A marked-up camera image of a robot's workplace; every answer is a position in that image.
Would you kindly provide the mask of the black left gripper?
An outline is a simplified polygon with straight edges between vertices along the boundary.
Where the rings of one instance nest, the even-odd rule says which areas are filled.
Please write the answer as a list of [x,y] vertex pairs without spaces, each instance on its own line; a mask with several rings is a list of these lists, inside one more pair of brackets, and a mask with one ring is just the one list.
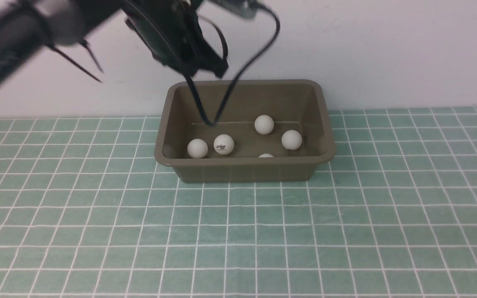
[[157,62],[189,78],[204,70],[221,79],[229,68],[227,41],[217,25],[223,54],[206,41],[197,14],[200,5],[200,0],[125,0],[123,11],[125,23]]

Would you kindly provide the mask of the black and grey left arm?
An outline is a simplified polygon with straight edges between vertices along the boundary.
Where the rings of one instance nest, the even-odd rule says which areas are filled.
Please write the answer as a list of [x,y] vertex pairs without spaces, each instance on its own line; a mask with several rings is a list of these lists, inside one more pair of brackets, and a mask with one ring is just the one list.
[[200,0],[15,0],[0,8],[0,83],[42,48],[95,79],[59,47],[80,45],[97,63],[87,36],[118,11],[163,66],[188,77],[206,70],[222,78],[229,67],[228,46],[221,31],[222,56],[206,41],[200,5]]

